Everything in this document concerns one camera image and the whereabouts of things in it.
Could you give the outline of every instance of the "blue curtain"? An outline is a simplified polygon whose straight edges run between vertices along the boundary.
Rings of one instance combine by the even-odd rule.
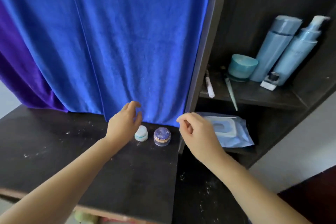
[[[208,0],[3,0],[64,106],[108,120],[131,100],[146,122],[183,113]]]

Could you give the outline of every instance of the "wall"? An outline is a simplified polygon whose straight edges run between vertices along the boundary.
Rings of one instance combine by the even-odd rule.
[[[280,192],[336,165],[336,92],[251,168]]]
[[[14,110],[21,103],[0,81],[0,118]]]

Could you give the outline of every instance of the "black table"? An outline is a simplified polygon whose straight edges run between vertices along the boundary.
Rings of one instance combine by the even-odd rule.
[[[99,172],[79,205],[157,223],[171,223],[178,128],[166,126],[170,144],[154,144],[157,124],[144,123],[145,142],[131,140]],[[101,115],[29,109],[0,120],[0,188],[29,193],[105,136]]]

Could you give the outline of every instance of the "person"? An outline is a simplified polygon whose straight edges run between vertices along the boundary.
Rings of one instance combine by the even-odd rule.
[[[109,120],[104,138],[3,213],[0,224],[64,223],[103,165],[134,137],[140,106],[127,103]],[[207,120],[185,113],[177,122],[192,154],[229,188],[253,224],[309,223],[224,152]]]

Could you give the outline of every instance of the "tall cylindrical bottle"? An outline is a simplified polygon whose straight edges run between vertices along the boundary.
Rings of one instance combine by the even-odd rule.
[[[250,80],[261,82],[265,79],[268,72],[292,40],[301,23],[301,19],[285,15],[279,15],[275,18],[258,52],[256,59],[259,63],[250,76]]]
[[[321,15],[315,16],[309,26],[301,29],[300,34],[293,38],[273,70],[280,75],[279,86],[287,81],[289,76],[297,69],[300,63],[317,44],[316,39],[321,34],[319,28],[322,22],[328,19],[330,19],[330,17]]]

